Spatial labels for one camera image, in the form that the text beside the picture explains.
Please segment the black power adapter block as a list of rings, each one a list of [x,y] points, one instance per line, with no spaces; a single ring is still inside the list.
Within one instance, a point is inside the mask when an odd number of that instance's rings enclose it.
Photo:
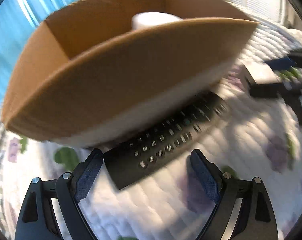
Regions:
[[[239,79],[244,91],[253,98],[276,99],[288,94],[284,83],[264,62],[244,64]]]

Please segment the black remote control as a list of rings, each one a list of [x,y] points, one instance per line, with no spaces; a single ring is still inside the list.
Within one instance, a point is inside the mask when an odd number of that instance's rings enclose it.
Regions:
[[[208,91],[106,152],[104,163],[116,189],[166,166],[229,112],[227,102]]]

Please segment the floral quilted bedspread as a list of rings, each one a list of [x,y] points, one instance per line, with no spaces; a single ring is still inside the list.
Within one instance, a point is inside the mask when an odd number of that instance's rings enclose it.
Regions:
[[[302,48],[302,32],[262,21],[231,70],[219,94],[231,106],[227,122],[201,136],[200,149],[219,168],[240,179],[263,179],[274,207],[279,238],[284,239],[302,213],[302,126],[283,101],[255,100],[238,79],[244,63],[275,59]],[[56,179],[64,160],[77,164],[89,150],[27,140],[9,133],[3,157],[3,209],[15,234],[18,213],[31,180]],[[191,148],[137,184],[117,191],[101,168],[80,207],[99,239],[194,239],[213,209],[189,160]]]

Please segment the white round jar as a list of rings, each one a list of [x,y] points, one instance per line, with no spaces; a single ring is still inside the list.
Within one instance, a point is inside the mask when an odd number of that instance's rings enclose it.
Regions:
[[[182,21],[182,19],[172,14],[164,12],[142,12],[132,17],[131,28],[133,30],[145,29],[177,21]]]

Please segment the brown cardboard box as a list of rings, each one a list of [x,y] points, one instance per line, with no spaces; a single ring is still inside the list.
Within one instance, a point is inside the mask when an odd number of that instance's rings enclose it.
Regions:
[[[182,21],[133,30],[142,12]],[[48,16],[11,74],[1,121],[72,147],[155,122],[227,74],[257,22],[223,0],[79,0]]]

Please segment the blue window curtain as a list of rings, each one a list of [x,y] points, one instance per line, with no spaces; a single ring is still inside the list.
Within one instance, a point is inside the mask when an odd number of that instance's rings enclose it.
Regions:
[[[77,0],[4,0],[0,5],[0,104],[30,35],[52,12]]]

